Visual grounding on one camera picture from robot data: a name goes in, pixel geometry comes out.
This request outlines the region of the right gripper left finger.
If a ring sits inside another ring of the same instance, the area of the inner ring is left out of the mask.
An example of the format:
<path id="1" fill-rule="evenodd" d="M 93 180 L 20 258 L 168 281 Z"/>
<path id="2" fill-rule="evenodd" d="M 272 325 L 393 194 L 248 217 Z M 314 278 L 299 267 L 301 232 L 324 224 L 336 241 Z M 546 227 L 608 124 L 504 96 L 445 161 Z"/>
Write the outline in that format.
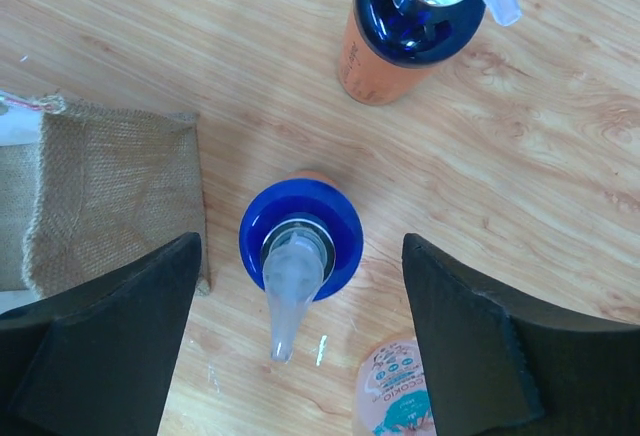
<path id="1" fill-rule="evenodd" d="M 185 233 L 1 316 L 4 435 L 155 435 L 202 261 Z"/>

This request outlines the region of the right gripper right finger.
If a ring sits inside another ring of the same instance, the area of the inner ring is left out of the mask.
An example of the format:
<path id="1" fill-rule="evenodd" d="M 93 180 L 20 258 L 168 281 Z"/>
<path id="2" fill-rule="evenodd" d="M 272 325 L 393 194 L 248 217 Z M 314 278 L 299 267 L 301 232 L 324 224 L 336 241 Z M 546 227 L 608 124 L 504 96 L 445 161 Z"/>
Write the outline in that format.
<path id="1" fill-rule="evenodd" d="M 440 435 L 635 435 L 639 328 L 535 298 L 403 240 L 403 277 Z"/>

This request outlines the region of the clear bottle pink cap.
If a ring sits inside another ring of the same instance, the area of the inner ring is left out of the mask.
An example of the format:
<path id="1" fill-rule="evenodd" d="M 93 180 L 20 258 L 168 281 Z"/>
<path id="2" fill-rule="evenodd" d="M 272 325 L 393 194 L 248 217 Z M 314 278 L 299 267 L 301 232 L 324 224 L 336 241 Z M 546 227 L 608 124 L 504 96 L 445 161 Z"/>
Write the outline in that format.
<path id="1" fill-rule="evenodd" d="M 359 368 L 352 433 L 363 436 L 435 436 L 436 428 L 414 337 L 375 347 Z"/>

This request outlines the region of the orange spray bottle back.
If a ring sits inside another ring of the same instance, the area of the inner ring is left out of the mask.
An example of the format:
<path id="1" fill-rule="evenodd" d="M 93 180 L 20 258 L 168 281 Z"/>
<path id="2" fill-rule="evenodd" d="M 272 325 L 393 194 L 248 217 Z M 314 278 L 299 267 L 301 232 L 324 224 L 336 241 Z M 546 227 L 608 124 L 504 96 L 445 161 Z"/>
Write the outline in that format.
<path id="1" fill-rule="evenodd" d="M 311 304 L 340 291 L 359 267 L 359 215 L 334 181 L 301 170 L 251 201 L 238 243 L 248 275 L 266 294 L 271 359 L 287 362 Z"/>

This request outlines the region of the orange spray bottle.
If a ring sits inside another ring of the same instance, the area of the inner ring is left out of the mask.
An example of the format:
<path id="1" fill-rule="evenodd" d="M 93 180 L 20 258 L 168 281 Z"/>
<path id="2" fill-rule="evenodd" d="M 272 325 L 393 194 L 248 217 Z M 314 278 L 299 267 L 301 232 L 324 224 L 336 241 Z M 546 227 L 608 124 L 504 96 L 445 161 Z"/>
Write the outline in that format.
<path id="1" fill-rule="evenodd" d="M 238 243 L 248 275 L 266 294 L 271 359 L 287 362 L 311 304 L 340 291 L 359 267 L 359 215 L 334 181 L 301 170 L 251 201 Z"/>
<path id="2" fill-rule="evenodd" d="M 353 0 L 339 81 L 360 103 L 391 103 L 459 53 L 486 13 L 503 27 L 521 17 L 518 0 Z"/>

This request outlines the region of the orange spray bottle front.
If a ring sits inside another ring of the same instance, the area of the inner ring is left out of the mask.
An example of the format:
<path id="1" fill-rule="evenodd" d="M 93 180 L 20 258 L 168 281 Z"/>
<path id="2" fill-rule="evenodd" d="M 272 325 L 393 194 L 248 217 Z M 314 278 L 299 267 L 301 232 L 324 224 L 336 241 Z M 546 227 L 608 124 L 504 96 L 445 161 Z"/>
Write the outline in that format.
<path id="1" fill-rule="evenodd" d="M 503 27 L 521 17 L 518 0 L 353 0 L 339 81 L 360 103 L 391 103 L 459 53 L 486 13 Z"/>

